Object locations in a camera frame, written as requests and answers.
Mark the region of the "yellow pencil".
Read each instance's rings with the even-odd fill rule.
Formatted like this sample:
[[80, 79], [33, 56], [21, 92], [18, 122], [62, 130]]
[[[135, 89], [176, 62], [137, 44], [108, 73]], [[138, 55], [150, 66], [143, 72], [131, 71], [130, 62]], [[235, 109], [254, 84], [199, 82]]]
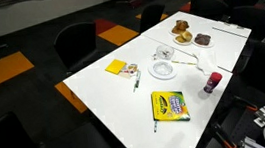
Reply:
[[183, 62], [183, 61], [179, 62], [179, 61], [174, 61], [174, 60], [172, 60], [171, 62], [172, 63], [177, 63], [177, 64], [185, 64], [185, 65], [189, 65], [189, 66], [190, 65], [195, 65], [195, 66], [197, 65], [197, 63], [194, 63], [194, 62]]

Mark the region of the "plate of brown pastry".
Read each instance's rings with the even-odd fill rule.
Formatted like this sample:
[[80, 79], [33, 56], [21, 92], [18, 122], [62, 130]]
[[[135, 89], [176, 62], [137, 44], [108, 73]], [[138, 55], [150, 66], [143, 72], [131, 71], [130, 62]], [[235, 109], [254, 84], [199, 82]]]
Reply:
[[200, 33], [195, 36], [192, 43], [195, 44], [196, 46], [200, 46], [203, 48], [214, 46], [214, 43], [210, 35], [207, 35], [207, 34], [204, 35]]

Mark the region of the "crayola marker box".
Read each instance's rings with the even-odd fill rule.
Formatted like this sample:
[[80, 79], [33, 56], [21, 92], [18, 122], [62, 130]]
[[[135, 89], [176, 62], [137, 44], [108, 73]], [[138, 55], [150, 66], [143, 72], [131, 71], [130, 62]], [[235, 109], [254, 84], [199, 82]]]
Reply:
[[157, 121], [189, 121], [183, 93], [179, 91], [155, 91], [151, 94], [153, 117]]

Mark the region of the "white plate with glass lid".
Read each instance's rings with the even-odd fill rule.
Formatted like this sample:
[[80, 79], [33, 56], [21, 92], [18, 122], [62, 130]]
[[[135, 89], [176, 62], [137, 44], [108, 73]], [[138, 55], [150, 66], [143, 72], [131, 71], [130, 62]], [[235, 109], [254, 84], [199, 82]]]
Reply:
[[160, 80], [173, 79], [177, 75], [176, 69], [168, 61], [157, 61], [150, 63], [148, 72], [155, 78]]

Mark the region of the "black orange tool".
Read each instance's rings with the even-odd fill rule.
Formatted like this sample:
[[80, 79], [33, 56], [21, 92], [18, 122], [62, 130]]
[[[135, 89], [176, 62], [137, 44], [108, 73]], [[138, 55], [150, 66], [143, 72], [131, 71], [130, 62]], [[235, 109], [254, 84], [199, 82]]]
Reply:
[[223, 131], [221, 125], [214, 124], [213, 130], [215, 131], [217, 137], [220, 138], [225, 148], [238, 148], [236, 144], [230, 139], [225, 131]]

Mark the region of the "crumpled white tissue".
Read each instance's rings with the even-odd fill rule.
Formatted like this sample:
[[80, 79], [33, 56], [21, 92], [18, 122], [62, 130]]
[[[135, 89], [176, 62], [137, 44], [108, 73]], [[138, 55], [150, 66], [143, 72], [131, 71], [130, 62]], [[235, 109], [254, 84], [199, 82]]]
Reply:
[[200, 52], [195, 53], [194, 57], [196, 58], [197, 62], [196, 67], [199, 70], [203, 71], [203, 74], [205, 76], [208, 76], [218, 70], [216, 55], [214, 51], [201, 50]]

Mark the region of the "plate of yellow pastries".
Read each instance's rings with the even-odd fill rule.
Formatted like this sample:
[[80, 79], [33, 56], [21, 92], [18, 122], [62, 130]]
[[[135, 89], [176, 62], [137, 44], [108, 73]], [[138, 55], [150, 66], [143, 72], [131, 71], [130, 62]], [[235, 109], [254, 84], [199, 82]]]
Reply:
[[193, 35], [189, 31], [185, 31], [174, 39], [174, 42], [179, 45], [188, 45], [190, 44], [191, 40], [193, 38]]

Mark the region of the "cut glass bowl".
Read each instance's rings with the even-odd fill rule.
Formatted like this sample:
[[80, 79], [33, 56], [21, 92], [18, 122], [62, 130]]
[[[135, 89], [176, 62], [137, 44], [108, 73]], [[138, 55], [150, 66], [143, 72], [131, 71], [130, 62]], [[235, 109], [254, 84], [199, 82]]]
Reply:
[[174, 49], [167, 45], [158, 46], [156, 55], [160, 59], [171, 60], [174, 55]]

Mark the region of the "green marker pen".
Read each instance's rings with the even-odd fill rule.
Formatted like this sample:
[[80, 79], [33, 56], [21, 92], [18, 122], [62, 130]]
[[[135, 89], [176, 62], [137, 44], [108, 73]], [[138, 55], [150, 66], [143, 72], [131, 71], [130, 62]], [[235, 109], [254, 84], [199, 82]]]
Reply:
[[135, 93], [135, 90], [138, 88], [139, 86], [139, 80], [140, 80], [140, 77], [141, 77], [141, 71], [138, 70], [137, 72], [137, 76], [136, 76], [136, 80], [135, 80], [135, 85], [134, 85], [134, 88], [133, 88], [133, 92]]

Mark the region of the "black chair left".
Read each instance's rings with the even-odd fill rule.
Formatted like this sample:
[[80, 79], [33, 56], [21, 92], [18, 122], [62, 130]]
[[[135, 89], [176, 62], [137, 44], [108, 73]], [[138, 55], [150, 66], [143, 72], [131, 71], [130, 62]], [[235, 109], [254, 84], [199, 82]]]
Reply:
[[81, 22], [66, 26], [54, 41], [54, 49], [67, 69], [75, 74], [92, 62], [109, 54], [109, 50], [96, 47], [96, 23]]

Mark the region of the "black chair back right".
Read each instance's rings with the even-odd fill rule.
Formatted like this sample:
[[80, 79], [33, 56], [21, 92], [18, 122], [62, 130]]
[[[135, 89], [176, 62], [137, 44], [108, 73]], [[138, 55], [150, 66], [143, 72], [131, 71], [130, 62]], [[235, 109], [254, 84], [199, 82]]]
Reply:
[[191, 0], [190, 13], [211, 20], [222, 20], [228, 10], [227, 4], [222, 0]]

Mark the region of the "red lidded jar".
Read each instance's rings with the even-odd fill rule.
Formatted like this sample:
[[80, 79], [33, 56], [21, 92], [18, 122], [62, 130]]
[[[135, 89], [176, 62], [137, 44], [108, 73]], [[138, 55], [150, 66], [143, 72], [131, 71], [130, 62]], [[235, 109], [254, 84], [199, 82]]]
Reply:
[[204, 86], [204, 91], [211, 93], [222, 79], [222, 75], [219, 72], [213, 72]]

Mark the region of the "plate of muffins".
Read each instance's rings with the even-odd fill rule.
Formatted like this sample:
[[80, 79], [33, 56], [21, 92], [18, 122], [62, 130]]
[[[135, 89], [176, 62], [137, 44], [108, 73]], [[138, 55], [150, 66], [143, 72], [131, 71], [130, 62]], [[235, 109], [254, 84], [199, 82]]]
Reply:
[[173, 34], [179, 35], [182, 34], [183, 32], [187, 31], [187, 29], [190, 26], [188, 25], [188, 22], [184, 20], [178, 20], [174, 26], [174, 28], [171, 30]]

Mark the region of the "small piece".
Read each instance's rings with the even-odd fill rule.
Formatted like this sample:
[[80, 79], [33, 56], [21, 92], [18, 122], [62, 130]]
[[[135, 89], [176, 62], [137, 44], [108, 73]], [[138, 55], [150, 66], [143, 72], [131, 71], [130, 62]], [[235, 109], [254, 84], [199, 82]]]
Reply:
[[152, 55], [152, 60], [157, 60], [158, 59], [158, 56], [156, 54], [153, 54]]

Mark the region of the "yellow sticky note pad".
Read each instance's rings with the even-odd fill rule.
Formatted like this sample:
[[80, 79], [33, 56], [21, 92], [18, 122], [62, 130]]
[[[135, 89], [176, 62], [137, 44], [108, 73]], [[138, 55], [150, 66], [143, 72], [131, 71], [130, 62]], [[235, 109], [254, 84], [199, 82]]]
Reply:
[[120, 73], [120, 70], [125, 67], [126, 63], [122, 60], [113, 60], [110, 62], [110, 64], [107, 66], [106, 71], [111, 72], [115, 75]]

